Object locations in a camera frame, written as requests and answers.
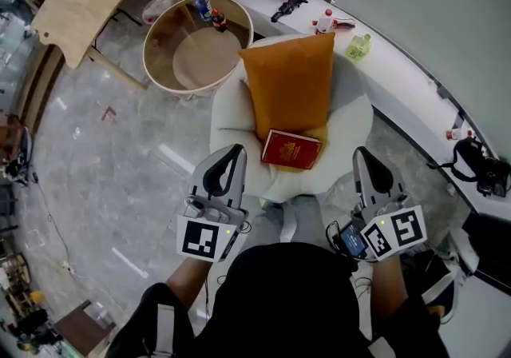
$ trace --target pillow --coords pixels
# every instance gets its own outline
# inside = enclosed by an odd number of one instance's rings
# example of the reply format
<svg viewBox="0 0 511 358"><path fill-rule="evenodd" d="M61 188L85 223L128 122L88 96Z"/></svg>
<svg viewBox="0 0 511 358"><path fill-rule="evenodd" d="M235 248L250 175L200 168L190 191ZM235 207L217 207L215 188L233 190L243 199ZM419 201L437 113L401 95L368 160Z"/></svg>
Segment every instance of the pillow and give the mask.
<svg viewBox="0 0 511 358"><path fill-rule="evenodd" d="M240 51L255 113L255 131L301 133L326 125L334 33Z"/></svg>

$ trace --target book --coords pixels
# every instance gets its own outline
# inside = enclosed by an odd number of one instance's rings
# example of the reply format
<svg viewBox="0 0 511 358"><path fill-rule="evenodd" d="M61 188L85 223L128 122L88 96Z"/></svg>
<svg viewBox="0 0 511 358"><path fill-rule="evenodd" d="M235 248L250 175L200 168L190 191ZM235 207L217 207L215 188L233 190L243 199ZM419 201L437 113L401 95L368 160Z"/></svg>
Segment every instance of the book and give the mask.
<svg viewBox="0 0 511 358"><path fill-rule="evenodd" d="M297 169L312 169L321 146L319 139L270 129L261 161Z"/></svg>

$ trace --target white desk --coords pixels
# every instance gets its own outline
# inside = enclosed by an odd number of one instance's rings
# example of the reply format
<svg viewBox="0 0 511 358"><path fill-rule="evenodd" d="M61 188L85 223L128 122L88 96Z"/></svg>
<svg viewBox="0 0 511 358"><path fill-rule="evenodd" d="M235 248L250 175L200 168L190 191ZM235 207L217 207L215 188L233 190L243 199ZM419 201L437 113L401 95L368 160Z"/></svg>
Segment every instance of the white desk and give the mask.
<svg viewBox="0 0 511 358"><path fill-rule="evenodd" d="M323 0L309 0L291 15L271 23L270 17L280 3L272 0L236 0L245 6L252 17L254 30L265 37L281 34L309 33L315 29L311 22L324 13L333 10L334 17L349 18L349 14L335 8ZM364 74L367 82L367 95L373 106L387 116L396 126L424 149L437 163L452 160L454 141L447 141L444 132L453 127L458 110L437 93L437 86L405 54L390 44L385 38L357 22L357 27L349 31L336 30L335 48L343 52L355 34L370 33L371 52L354 64ZM457 168L471 175L468 166L460 160ZM475 183L459 181L452 177L471 205L479 212L511 221L511 196L506 199L483 197Z"/></svg>

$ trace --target green bottle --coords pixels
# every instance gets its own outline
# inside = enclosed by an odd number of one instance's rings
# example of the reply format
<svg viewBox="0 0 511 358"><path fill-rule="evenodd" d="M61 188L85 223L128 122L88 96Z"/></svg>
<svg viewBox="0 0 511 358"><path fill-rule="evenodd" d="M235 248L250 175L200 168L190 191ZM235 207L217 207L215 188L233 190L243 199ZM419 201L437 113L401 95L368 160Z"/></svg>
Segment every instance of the green bottle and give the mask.
<svg viewBox="0 0 511 358"><path fill-rule="evenodd" d="M370 50L370 34L355 35L346 49L346 56L360 61L364 58Z"/></svg>

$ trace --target red tape mark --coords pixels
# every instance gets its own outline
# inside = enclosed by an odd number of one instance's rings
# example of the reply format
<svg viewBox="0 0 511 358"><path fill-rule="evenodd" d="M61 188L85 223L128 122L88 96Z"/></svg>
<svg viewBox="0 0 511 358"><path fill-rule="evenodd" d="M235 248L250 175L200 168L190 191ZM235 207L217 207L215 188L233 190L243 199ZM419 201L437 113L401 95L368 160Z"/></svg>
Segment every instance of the red tape mark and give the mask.
<svg viewBox="0 0 511 358"><path fill-rule="evenodd" d="M109 107L106 109L105 113L103 113L103 118L101 119L102 121L104 121L104 120L105 120L105 118L106 118L106 114L107 114L107 113L111 113L114 117L116 117L116 116L117 116L117 112L115 112L115 111L113 110L113 108L109 105Z"/></svg>

